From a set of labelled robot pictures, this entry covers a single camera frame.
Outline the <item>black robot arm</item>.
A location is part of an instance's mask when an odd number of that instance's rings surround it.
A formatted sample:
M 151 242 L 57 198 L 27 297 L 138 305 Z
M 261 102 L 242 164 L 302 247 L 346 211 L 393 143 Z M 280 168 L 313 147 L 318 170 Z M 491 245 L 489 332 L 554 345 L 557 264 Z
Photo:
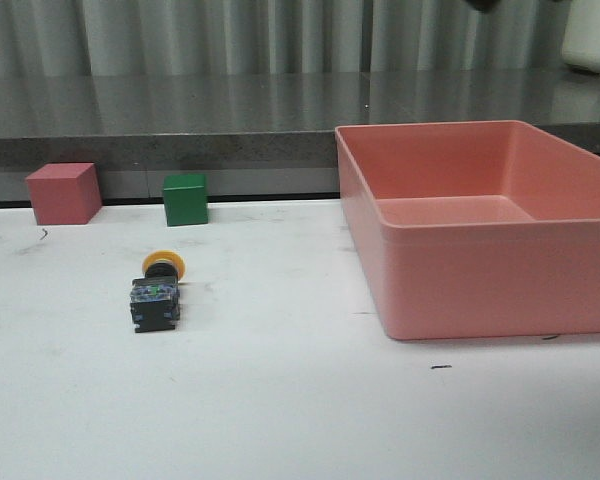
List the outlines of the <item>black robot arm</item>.
M 465 2 L 479 13 L 487 14 L 493 11 L 501 0 L 465 0 Z

